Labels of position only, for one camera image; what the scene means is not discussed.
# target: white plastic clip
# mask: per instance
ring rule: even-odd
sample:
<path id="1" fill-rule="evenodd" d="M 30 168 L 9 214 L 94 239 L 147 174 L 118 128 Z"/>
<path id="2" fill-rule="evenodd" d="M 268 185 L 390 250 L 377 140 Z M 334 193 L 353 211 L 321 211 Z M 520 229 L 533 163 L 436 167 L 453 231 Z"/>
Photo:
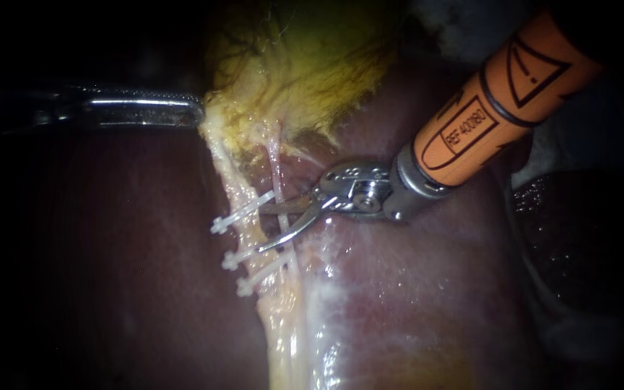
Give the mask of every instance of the white plastic clip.
<path id="1" fill-rule="evenodd" d="M 247 203 L 247 205 L 238 211 L 228 215 L 225 218 L 217 217 L 213 220 L 213 225 L 211 226 L 211 234 L 223 234 L 228 231 L 228 226 L 232 225 L 235 221 L 247 216 L 251 212 L 256 211 L 262 204 L 270 201 L 274 198 L 273 190 L 265 193 L 260 196 L 258 199 L 254 199 L 253 201 Z"/>

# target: warning triangle symbol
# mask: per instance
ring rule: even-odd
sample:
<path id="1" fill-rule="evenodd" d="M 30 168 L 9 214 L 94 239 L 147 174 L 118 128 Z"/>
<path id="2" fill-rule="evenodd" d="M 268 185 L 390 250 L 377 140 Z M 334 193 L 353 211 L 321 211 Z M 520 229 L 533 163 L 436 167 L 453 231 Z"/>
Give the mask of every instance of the warning triangle symbol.
<path id="1" fill-rule="evenodd" d="M 507 50 L 507 78 L 517 108 L 524 107 L 569 67 L 570 64 L 535 51 L 515 36 Z"/>

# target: surgical clip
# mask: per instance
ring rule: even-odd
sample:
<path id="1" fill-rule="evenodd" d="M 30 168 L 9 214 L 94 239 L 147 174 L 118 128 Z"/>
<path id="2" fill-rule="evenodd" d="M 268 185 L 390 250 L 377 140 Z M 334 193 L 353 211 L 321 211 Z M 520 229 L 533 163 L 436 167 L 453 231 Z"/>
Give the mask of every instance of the surgical clip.
<path id="1" fill-rule="evenodd" d="M 389 167 L 379 162 L 338 165 L 326 171 L 311 191 L 282 203 L 267 203 L 274 197 L 273 191 L 269 191 L 232 215 L 216 218 L 211 226 L 211 233 L 225 233 L 229 225 L 256 210 L 261 215 L 300 214 L 300 217 L 286 231 L 259 246 L 240 248 L 237 253 L 226 252 L 221 265 L 223 269 L 234 271 L 240 263 L 252 256 L 282 246 L 298 237 L 327 212 L 338 212 L 360 219 L 384 219 L 382 204 L 390 193 Z M 290 256 L 279 256 L 249 278 L 238 279 L 237 294 L 252 294 L 254 286 L 290 259 Z"/>

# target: metal grasper jaw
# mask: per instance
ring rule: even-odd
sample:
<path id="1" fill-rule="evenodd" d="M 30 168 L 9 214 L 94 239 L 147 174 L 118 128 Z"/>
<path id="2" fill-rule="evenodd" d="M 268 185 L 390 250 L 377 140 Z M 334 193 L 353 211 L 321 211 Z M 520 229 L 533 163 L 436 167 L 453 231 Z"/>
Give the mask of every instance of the metal grasper jaw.
<path id="1" fill-rule="evenodd" d="M 0 90 L 1 134 L 71 128 L 193 131 L 203 118 L 201 100 L 188 93 L 69 82 Z"/>

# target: orange instrument shaft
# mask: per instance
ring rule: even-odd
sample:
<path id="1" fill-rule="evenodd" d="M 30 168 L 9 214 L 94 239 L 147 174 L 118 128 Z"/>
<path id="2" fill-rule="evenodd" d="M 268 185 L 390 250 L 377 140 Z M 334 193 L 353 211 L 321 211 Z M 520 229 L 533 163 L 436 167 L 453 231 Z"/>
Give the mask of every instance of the orange instrument shaft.
<path id="1" fill-rule="evenodd" d="M 418 210 L 405 204 L 412 197 L 439 198 L 467 181 L 601 70 L 569 42 L 549 11 L 538 14 L 399 153 L 391 172 L 396 196 L 385 201 L 385 214 L 400 220 Z"/>

